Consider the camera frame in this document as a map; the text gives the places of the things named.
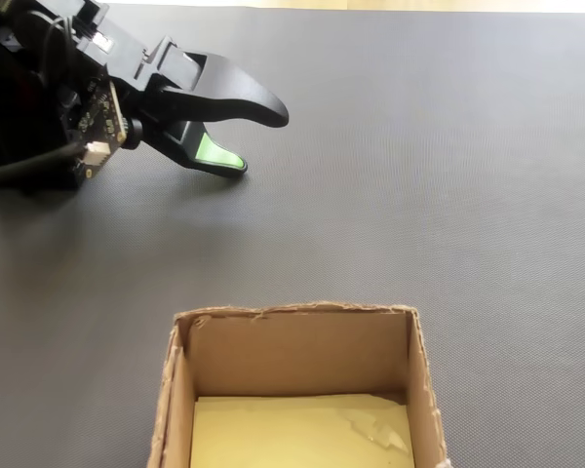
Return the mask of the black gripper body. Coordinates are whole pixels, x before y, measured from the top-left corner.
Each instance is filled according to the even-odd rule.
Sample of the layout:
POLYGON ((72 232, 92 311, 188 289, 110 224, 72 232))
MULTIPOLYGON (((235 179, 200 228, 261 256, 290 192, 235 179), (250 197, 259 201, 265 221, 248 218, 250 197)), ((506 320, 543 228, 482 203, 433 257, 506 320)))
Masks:
POLYGON ((93 70, 104 68, 127 89, 143 93, 148 78, 142 75, 145 48, 108 17, 109 6, 98 1, 69 1, 79 58, 93 70))

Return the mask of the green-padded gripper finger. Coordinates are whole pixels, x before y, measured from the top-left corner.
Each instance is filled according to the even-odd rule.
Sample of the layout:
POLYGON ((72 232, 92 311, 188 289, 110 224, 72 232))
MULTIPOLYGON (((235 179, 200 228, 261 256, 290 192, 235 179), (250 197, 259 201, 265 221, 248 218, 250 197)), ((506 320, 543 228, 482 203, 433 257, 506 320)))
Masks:
POLYGON ((138 118, 144 142, 186 169, 222 177, 241 177, 247 171, 247 162, 219 146, 202 122, 160 123, 144 114, 138 118))

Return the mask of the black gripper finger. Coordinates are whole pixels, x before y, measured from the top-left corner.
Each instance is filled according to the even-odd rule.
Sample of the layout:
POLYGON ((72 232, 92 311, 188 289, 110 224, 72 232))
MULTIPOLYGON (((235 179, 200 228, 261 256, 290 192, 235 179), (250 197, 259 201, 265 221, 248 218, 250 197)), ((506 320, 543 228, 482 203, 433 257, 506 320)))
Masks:
POLYGON ((233 61, 183 50, 170 37, 144 55, 143 76, 143 114, 160 128, 233 119, 283 128, 290 120, 284 103, 233 61))

